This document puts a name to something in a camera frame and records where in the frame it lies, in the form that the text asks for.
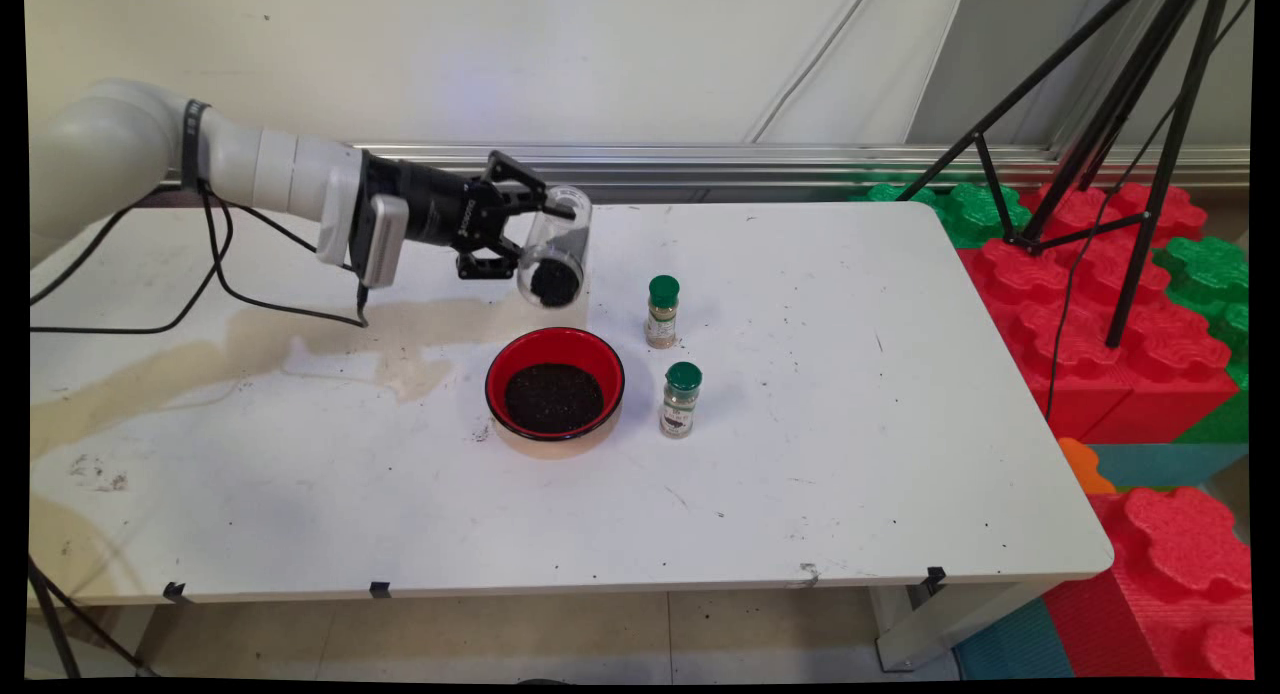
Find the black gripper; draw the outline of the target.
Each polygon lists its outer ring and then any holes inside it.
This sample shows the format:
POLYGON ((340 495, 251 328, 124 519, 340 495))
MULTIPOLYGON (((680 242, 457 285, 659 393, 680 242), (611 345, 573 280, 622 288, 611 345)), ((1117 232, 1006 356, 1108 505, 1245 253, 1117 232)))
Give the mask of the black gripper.
POLYGON ((575 207, 549 195, 540 175, 502 151, 489 152, 480 178, 370 152, 362 156, 362 248, 372 239, 372 197, 403 198, 410 211, 404 238, 456 248, 457 277, 465 280, 511 280, 524 256, 512 239, 471 233, 488 220, 483 210, 499 216, 543 213, 577 219, 575 207))

